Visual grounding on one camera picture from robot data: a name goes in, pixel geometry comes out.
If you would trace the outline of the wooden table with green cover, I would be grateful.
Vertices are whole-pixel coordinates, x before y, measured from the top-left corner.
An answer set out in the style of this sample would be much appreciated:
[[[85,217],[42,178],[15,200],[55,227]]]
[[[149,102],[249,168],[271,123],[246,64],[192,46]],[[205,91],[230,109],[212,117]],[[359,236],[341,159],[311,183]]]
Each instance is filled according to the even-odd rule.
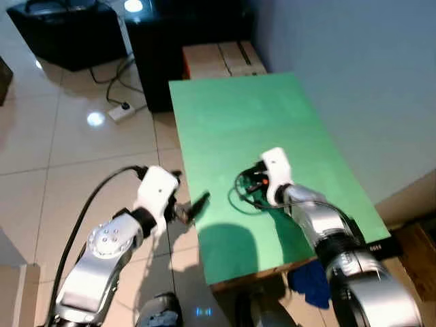
[[[292,180],[324,194],[351,216],[365,242],[389,237],[293,74],[188,79],[169,87],[190,196],[210,194],[194,226],[200,268],[212,292],[243,287],[315,259],[292,219],[253,208],[234,190],[237,175],[274,147],[290,160]]]

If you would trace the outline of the white power strip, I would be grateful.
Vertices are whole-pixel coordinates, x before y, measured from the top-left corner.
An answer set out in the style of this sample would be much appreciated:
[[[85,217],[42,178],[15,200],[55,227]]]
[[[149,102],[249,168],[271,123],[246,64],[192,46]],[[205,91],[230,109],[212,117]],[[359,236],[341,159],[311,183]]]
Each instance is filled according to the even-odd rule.
[[[143,106],[132,106],[130,103],[123,102],[121,105],[113,106],[106,112],[106,115],[112,119],[113,122],[119,123],[125,121],[125,119],[134,117],[142,109],[146,108],[147,105]]]

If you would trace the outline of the brown cardboard box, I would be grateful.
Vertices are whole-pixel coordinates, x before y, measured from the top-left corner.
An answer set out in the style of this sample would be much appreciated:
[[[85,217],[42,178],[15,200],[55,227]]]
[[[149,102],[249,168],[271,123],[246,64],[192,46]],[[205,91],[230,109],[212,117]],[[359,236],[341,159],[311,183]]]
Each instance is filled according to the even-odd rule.
[[[250,41],[183,47],[186,79],[249,77],[268,73]]]

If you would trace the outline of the blue cloth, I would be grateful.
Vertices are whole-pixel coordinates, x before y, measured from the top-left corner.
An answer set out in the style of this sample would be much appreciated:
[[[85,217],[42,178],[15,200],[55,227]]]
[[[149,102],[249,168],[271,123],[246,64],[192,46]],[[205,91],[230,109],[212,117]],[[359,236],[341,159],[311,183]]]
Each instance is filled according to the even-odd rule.
[[[287,286],[318,309],[330,308],[330,286],[321,262],[314,260],[287,274]]]

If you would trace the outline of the tall black cabinet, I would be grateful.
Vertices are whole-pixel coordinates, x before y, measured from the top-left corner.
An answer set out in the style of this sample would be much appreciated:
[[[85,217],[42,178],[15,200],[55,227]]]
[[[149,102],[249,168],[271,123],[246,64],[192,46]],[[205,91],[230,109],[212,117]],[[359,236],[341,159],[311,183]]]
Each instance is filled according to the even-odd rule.
[[[169,82],[186,74],[183,47],[249,40],[249,0],[122,0],[124,25],[147,108],[171,112]]]

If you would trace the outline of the brown wooden crate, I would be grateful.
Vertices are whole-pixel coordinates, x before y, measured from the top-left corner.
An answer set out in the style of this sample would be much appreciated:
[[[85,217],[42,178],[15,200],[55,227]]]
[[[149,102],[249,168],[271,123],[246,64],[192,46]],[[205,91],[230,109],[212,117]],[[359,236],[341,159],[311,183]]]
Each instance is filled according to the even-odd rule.
[[[401,247],[401,262],[424,302],[436,299],[436,248],[422,222],[410,222],[390,232]]]

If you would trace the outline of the low black case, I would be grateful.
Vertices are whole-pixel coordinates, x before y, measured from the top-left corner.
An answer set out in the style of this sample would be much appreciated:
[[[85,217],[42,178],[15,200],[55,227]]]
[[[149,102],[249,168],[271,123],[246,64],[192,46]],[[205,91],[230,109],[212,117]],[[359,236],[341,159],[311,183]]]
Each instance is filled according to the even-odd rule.
[[[102,0],[24,0],[5,12],[36,57],[68,71],[128,54],[117,12]]]

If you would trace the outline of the beige box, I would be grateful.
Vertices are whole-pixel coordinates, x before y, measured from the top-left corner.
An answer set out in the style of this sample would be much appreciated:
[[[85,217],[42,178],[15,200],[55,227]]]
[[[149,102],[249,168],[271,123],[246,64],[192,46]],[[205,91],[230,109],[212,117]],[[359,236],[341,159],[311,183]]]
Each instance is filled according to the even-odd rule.
[[[0,264],[0,327],[34,327],[40,266]]]

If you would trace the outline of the dark furniture edge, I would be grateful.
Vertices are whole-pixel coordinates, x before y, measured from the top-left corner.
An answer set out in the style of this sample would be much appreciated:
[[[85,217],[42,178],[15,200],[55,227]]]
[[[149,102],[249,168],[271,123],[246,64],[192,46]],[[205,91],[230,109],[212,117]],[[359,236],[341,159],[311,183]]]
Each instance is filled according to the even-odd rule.
[[[6,102],[13,78],[14,73],[12,69],[3,60],[3,57],[0,57],[0,106],[3,106]]]

